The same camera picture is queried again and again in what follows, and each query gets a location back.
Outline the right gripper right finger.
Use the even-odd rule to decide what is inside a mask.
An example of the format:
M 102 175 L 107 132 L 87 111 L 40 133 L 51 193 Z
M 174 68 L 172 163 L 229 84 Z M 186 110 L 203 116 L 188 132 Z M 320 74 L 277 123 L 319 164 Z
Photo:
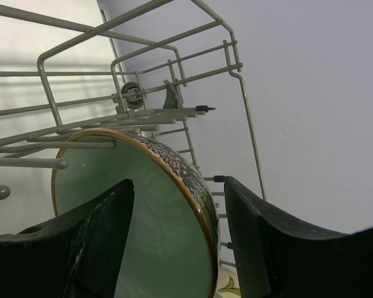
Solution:
M 231 176 L 224 197 L 243 297 L 373 297 L 373 227 L 313 225 Z

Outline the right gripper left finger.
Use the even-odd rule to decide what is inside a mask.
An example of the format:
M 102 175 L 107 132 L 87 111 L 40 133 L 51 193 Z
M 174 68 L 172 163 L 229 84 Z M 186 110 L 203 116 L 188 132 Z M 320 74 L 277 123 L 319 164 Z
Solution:
M 114 297 L 133 206 L 125 179 L 54 219 L 0 235 L 0 297 Z

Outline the celadon green ceramic bowl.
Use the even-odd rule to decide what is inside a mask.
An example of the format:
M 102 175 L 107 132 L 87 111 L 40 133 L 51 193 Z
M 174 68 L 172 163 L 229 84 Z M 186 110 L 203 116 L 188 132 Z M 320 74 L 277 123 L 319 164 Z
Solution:
M 213 297 L 219 223 L 201 173 L 163 143 L 110 129 L 87 129 L 71 142 L 114 142 L 112 149 L 65 148 L 51 180 L 56 215 L 129 179 L 134 208 L 116 297 Z

